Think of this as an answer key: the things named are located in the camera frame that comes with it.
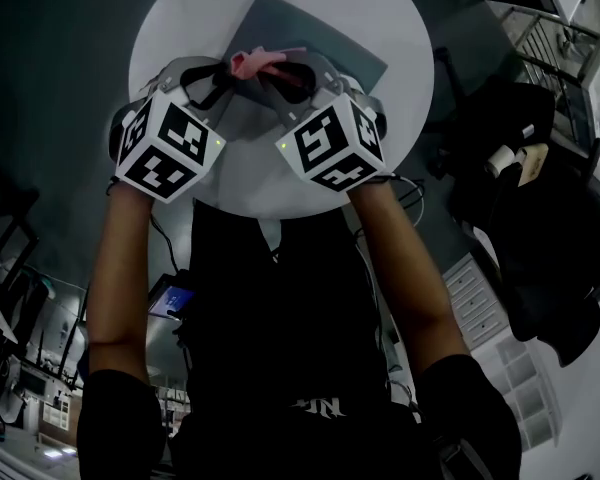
drawer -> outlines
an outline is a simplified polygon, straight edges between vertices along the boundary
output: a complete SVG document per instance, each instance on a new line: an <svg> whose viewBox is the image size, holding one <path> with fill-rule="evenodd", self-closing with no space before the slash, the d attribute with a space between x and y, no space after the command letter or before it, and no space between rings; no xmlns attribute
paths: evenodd
<svg viewBox="0 0 600 480"><path fill-rule="evenodd" d="M469 290L483 281L482 273L475 262L470 261L464 265L454 276L447 281L451 302L454 303Z"/></svg>
<svg viewBox="0 0 600 480"><path fill-rule="evenodd" d="M462 336L469 350L498 334L508 325L507 316L499 304L494 304L478 318L462 326Z"/></svg>
<svg viewBox="0 0 600 480"><path fill-rule="evenodd" d="M493 306L498 299L486 281L480 281L472 290L456 299L453 313L459 326L463 326Z"/></svg>

person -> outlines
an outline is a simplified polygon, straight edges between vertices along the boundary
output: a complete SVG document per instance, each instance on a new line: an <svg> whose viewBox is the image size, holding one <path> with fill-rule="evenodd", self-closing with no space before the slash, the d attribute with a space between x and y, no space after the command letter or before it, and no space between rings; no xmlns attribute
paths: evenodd
<svg viewBox="0 0 600 480"><path fill-rule="evenodd" d="M516 420L469 355L392 188L361 185L349 195L427 424L390 400L378 311L342 210L283 220L275 262L256 220L196 202L195 295L178 331L191 356L191 413L169 442L177 478L442 478L436 436L464 439L492 478L518 478ZM165 450L145 364L151 211L143 193L112 188L87 305L83 480L149 478Z"/></svg>

white cube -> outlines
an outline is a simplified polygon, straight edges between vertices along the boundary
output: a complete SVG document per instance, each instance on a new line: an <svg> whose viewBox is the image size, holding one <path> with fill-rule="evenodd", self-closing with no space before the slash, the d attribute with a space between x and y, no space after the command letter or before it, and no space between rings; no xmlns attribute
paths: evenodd
<svg viewBox="0 0 600 480"><path fill-rule="evenodd" d="M209 172L225 144L186 108L156 91L125 126L116 176L170 203Z"/></svg>
<svg viewBox="0 0 600 480"><path fill-rule="evenodd" d="M385 171L374 120L373 110L363 110L343 93L276 146L300 178L343 192Z"/></svg>

paper roll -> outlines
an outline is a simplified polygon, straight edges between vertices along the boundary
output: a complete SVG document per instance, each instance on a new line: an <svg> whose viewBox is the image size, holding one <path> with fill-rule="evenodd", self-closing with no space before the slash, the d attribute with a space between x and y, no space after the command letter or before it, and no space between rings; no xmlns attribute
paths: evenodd
<svg viewBox="0 0 600 480"><path fill-rule="evenodd" d="M494 178L497 178L502 171L515 161L515 159L516 155L510 148L507 146L500 146L498 151L491 155L489 160L487 160L487 165L484 167Z"/></svg>

round white table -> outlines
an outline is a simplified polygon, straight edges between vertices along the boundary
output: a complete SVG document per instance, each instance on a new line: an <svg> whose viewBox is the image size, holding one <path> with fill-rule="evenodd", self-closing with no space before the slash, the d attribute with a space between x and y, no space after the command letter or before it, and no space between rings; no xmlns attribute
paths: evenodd
<svg viewBox="0 0 600 480"><path fill-rule="evenodd" d="M140 28L129 66L133 99L177 57L222 58L254 0L157 0ZM388 68L372 91L387 116L382 148L389 170L411 150L429 112L433 54L411 0L286 0L338 29ZM268 108L235 96L216 131L229 142L188 194L223 211L259 219L315 215L349 202L301 181L274 146L285 132Z"/></svg>

